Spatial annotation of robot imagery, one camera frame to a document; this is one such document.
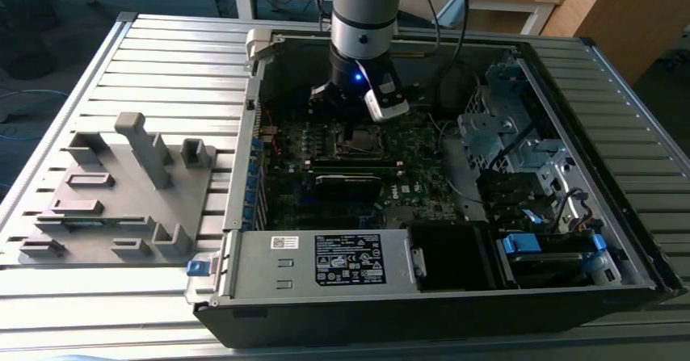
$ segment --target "warning label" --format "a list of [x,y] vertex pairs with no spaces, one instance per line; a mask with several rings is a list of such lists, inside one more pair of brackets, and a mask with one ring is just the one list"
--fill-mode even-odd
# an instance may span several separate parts
[[315,236],[313,246],[320,286],[385,283],[379,234]]

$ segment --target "white sticker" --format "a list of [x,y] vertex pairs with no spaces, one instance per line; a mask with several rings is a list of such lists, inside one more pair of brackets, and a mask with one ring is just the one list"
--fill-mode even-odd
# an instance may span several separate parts
[[296,250],[300,248],[300,238],[296,236],[272,236],[272,250]]

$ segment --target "blue latch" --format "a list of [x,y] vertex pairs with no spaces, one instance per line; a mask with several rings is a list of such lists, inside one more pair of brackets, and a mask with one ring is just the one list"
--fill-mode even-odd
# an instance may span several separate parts
[[606,240],[603,240],[603,236],[600,234],[595,234],[591,237],[591,240],[594,241],[594,246],[598,251],[606,250]]
[[542,252],[534,233],[511,233],[502,240],[506,254],[538,254]]
[[251,190],[256,189],[256,178],[255,177],[247,178],[247,188]]
[[247,193],[244,194],[244,202],[249,205],[253,205],[255,198],[256,198],[255,192],[247,191]]
[[245,220],[251,220],[253,218],[253,216],[255,216],[253,210],[248,206],[244,206],[244,209],[241,211],[241,217]]
[[530,209],[522,209],[522,213],[524,213],[527,215],[531,222],[534,222],[535,224],[542,223],[542,218]]
[[189,260],[187,262],[187,276],[211,275],[211,262],[204,260]]

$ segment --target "metal bracket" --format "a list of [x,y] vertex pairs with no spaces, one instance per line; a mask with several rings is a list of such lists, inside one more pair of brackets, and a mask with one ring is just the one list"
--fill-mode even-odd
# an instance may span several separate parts
[[515,133],[515,125],[507,117],[486,113],[464,113],[457,117],[457,127],[464,144],[473,155],[491,154],[499,133]]
[[256,61],[272,53],[272,30],[253,28],[247,33],[247,60]]
[[137,20],[137,12],[120,12],[117,14],[117,22],[133,22]]

